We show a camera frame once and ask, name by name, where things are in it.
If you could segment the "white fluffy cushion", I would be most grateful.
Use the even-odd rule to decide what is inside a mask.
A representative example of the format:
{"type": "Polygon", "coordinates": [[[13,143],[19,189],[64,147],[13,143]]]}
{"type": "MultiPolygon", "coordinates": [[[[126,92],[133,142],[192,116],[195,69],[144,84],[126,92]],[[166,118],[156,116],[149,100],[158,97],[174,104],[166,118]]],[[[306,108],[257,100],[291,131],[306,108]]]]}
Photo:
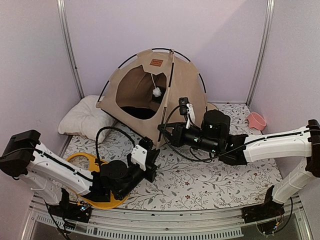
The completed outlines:
{"type": "Polygon", "coordinates": [[[115,119],[96,107],[98,99],[98,95],[88,95],[81,99],[60,121],[58,133],[82,136],[94,141],[101,128],[114,126],[115,119]]]}

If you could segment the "pink plastic bowl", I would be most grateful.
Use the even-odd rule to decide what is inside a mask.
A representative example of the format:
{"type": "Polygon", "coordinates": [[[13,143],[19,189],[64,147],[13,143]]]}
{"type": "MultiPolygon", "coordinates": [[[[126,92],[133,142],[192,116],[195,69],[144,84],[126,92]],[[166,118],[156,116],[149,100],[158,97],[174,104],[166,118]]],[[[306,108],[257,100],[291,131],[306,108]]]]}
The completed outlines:
{"type": "Polygon", "coordinates": [[[248,127],[251,129],[263,131],[267,126],[265,119],[256,112],[251,112],[246,120],[248,121],[248,127]]]}

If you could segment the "yellow double bowl holder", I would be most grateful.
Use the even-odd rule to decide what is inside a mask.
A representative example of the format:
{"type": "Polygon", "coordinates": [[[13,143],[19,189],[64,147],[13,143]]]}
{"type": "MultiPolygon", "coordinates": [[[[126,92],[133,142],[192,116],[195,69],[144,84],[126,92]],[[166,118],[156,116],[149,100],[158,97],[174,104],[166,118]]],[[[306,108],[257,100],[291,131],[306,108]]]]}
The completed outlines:
{"type": "Polygon", "coordinates": [[[67,162],[75,165],[76,167],[89,170],[91,173],[93,173],[93,178],[95,180],[91,192],[86,195],[80,195],[68,187],[66,187],[66,189],[73,198],[77,199],[78,202],[85,201],[91,206],[101,210],[117,208],[122,205],[129,198],[129,196],[127,195],[124,199],[117,200],[115,199],[111,190],[106,189],[102,185],[101,181],[98,179],[100,176],[100,168],[99,164],[96,162],[96,158],[97,157],[93,154],[79,152],[70,155],[66,159],[67,162]]]}

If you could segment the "aluminium frame post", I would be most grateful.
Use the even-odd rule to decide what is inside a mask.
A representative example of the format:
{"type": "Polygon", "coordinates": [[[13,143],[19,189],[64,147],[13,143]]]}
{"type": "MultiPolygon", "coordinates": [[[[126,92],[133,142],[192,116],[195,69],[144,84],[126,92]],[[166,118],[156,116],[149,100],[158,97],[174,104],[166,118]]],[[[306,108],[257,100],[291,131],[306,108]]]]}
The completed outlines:
{"type": "Polygon", "coordinates": [[[267,44],[270,37],[270,31],[272,27],[272,20],[273,20],[273,13],[275,8],[275,0],[268,0],[266,2],[266,12],[265,12],[265,19],[262,31],[262,38],[260,42],[259,52],[257,56],[257,61],[255,64],[252,81],[250,84],[249,92],[246,98],[245,104],[250,107],[252,105],[254,95],[258,86],[259,77],[261,74],[263,61],[265,58],[265,53],[267,49],[267,44]]]}
{"type": "Polygon", "coordinates": [[[72,46],[65,1],[64,0],[57,0],[56,3],[57,3],[57,10],[58,10],[60,26],[61,26],[61,30],[62,30],[62,36],[64,39],[64,44],[65,44],[66,53],[67,53],[68,61],[69,61],[70,68],[71,68],[73,81],[74,81],[75,88],[76,88],[76,91],[77,91],[79,98],[83,99],[85,97],[85,93],[84,93],[83,86],[81,83],[81,79],[80,79],[80,75],[79,75],[79,71],[78,71],[78,66],[76,63],[76,58],[75,58],[75,54],[74,54],[74,50],[73,50],[73,46],[72,46]]]}

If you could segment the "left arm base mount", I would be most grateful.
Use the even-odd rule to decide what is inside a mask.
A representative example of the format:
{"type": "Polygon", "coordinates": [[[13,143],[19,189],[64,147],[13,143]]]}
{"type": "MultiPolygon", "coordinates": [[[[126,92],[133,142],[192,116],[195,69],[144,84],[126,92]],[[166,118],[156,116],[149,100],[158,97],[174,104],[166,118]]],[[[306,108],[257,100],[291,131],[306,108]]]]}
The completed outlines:
{"type": "Polygon", "coordinates": [[[58,205],[49,204],[48,213],[53,216],[61,217],[64,220],[67,219],[88,223],[92,214],[91,205],[83,201],[80,203],[72,203],[70,202],[70,194],[64,188],[60,188],[60,192],[62,193],[62,196],[58,205]]]}

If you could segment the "aluminium front rail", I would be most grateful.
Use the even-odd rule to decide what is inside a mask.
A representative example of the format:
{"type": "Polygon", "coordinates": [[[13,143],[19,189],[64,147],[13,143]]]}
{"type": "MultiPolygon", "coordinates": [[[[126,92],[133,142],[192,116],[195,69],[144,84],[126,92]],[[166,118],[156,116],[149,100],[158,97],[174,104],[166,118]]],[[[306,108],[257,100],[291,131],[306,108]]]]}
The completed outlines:
{"type": "Polygon", "coordinates": [[[51,217],[43,200],[28,209],[24,240],[313,240],[300,199],[284,205],[284,215],[245,222],[241,207],[151,211],[93,209],[87,223],[51,217]]]}

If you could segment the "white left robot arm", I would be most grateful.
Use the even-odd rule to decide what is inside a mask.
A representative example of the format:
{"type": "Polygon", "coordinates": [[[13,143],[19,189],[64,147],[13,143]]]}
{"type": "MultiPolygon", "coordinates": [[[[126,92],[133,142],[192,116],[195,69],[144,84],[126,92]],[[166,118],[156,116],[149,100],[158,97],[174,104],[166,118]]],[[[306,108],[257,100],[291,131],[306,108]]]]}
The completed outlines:
{"type": "Polygon", "coordinates": [[[27,183],[63,217],[75,211],[66,189],[90,206],[109,210],[122,205],[142,180],[155,180],[160,150],[148,137],[132,144],[126,162],[82,153],[89,161],[89,167],[83,169],[54,154],[39,141],[40,135],[36,130],[13,135],[0,157],[0,169],[27,183]]]}

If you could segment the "left aluminium frame post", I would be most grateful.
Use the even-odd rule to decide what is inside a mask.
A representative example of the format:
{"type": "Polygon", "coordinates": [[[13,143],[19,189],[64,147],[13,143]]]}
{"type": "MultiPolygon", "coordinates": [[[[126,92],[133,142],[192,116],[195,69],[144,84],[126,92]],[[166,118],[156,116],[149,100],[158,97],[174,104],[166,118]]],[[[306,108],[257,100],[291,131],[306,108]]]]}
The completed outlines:
{"type": "Polygon", "coordinates": [[[75,58],[75,54],[74,54],[74,50],[73,50],[73,46],[72,46],[65,1],[64,0],[57,0],[56,3],[57,3],[57,10],[58,10],[60,26],[61,26],[61,30],[62,30],[62,36],[64,39],[64,44],[65,44],[66,53],[67,53],[68,61],[69,61],[70,68],[71,68],[73,81],[74,81],[75,88],[76,88],[76,91],[77,91],[79,98],[83,99],[85,97],[85,93],[84,93],[83,86],[81,83],[81,79],[80,79],[80,75],[79,75],[79,71],[78,71],[78,66],[76,63],[76,58],[75,58]]]}

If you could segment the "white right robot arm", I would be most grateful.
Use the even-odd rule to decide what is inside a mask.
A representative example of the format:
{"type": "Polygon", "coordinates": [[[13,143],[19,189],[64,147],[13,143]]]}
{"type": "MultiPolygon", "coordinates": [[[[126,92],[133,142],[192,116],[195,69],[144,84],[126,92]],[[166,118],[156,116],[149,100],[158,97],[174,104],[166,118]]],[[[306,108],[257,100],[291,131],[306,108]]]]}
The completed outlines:
{"type": "Polygon", "coordinates": [[[231,135],[231,118],[219,110],[204,113],[200,127],[189,117],[186,122],[165,121],[158,125],[171,148],[187,145],[214,154],[230,165],[247,165],[264,159],[302,157],[295,169],[280,183],[269,188],[258,213],[269,218],[292,195],[320,176],[320,124],[310,119],[307,126],[266,135],[231,135]]]}

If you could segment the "beige fabric pet tent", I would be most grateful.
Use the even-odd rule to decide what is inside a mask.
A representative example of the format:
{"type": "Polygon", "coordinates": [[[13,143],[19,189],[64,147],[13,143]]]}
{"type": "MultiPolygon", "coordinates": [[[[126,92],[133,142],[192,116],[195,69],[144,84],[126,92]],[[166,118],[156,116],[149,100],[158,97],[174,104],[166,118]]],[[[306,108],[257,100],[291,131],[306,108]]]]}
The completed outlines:
{"type": "Polygon", "coordinates": [[[159,148],[165,140],[158,130],[185,119],[170,112],[187,97],[193,105],[194,123],[201,125],[208,109],[204,80],[196,66],[182,53],[169,48],[151,48],[126,59],[105,84],[96,107],[159,148]]]}

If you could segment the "black tent pole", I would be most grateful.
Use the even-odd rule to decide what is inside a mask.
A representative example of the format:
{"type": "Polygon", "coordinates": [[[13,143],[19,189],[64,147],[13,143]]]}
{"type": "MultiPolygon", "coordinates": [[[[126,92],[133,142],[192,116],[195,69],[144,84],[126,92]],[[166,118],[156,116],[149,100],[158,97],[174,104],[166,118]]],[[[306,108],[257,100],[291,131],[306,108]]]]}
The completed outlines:
{"type": "Polygon", "coordinates": [[[169,75],[169,82],[168,82],[168,86],[166,88],[166,93],[165,93],[165,98],[164,98],[164,106],[163,106],[163,112],[162,112],[160,125],[162,125],[164,123],[165,116],[166,116],[167,109],[168,109],[168,102],[169,102],[169,98],[170,98],[170,87],[171,87],[173,71],[174,71],[174,64],[175,64],[175,53],[174,53],[175,51],[173,49],[170,49],[169,52],[171,54],[171,69],[170,69],[170,75],[169,75]]]}
{"type": "MultiPolygon", "coordinates": [[[[174,52],[174,70],[170,85],[169,104],[176,104],[180,97],[187,97],[194,110],[203,112],[207,107],[206,93],[199,79],[199,71],[191,61],[179,58],[174,52]]],[[[136,59],[118,68],[108,81],[107,92],[97,107],[110,111],[112,104],[120,108],[133,107],[151,109],[157,112],[165,103],[171,72],[170,51],[148,49],[137,53],[136,59]],[[151,74],[161,96],[153,95],[151,74]]]]}

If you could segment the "white pompom toy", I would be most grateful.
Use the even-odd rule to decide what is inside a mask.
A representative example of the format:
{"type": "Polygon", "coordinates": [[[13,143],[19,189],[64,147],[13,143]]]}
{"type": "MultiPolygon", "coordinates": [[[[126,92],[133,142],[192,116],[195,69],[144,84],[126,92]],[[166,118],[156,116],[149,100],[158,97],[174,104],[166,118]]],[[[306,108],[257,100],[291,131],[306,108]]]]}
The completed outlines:
{"type": "Polygon", "coordinates": [[[155,80],[154,80],[154,77],[153,77],[153,74],[152,74],[152,73],[150,74],[150,76],[151,76],[151,80],[152,80],[152,83],[153,83],[153,86],[154,86],[154,89],[153,89],[153,91],[152,91],[152,94],[153,94],[156,98],[158,98],[158,97],[160,97],[160,96],[162,95],[162,92],[161,92],[160,88],[156,86],[156,83],[155,83],[155,80]]]}

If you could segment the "floral patterned table mat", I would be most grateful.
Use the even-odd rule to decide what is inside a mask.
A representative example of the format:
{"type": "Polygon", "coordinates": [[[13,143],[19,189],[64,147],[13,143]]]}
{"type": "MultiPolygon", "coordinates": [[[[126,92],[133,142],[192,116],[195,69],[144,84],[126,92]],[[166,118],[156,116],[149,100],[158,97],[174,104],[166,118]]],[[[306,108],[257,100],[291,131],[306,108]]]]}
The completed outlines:
{"type": "MultiPolygon", "coordinates": [[[[259,135],[249,129],[247,116],[251,113],[245,104],[216,104],[230,116],[232,135],[259,135]]],[[[126,162],[132,143],[118,131],[110,131],[99,144],[99,155],[107,161],[126,162]]],[[[95,142],[73,136],[62,158],[76,153],[96,155],[95,142]]],[[[217,159],[210,163],[191,162],[163,145],[156,159],[156,178],[134,188],[122,209],[148,211],[189,211],[232,208],[259,204],[271,185],[282,180],[274,159],[265,159],[247,165],[230,166],[217,159]]]]}

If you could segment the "right aluminium frame post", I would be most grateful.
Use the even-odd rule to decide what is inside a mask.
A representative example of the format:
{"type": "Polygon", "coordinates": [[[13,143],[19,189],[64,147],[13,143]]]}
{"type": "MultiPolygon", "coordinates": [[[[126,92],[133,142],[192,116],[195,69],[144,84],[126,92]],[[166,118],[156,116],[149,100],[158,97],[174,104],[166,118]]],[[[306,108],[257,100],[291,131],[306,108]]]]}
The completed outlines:
{"type": "Polygon", "coordinates": [[[275,8],[275,0],[268,0],[266,2],[266,12],[265,12],[265,19],[262,31],[262,38],[260,42],[259,52],[257,56],[257,61],[255,64],[252,81],[250,84],[249,92],[246,98],[245,104],[250,107],[252,105],[254,95],[258,86],[259,77],[261,74],[263,61],[265,58],[265,53],[267,49],[267,44],[270,37],[270,31],[272,27],[272,20],[273,20],[273,13],[275,8]]]}

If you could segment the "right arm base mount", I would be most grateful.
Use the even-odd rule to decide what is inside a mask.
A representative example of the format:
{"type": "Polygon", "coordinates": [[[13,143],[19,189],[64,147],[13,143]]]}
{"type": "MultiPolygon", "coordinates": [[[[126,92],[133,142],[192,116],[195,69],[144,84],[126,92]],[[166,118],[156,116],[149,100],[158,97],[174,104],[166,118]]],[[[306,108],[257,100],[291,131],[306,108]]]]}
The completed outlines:
{"type": "Polygon", "coordinates": [[[285,213],[284,204],[275,202],[272,197],[274,188],[275,186],[272,185],[266,191],[264,202],[262,204],[247,206],[241,209],[241,216],[245,223],[257,222],[277,217],[285,213]]]}

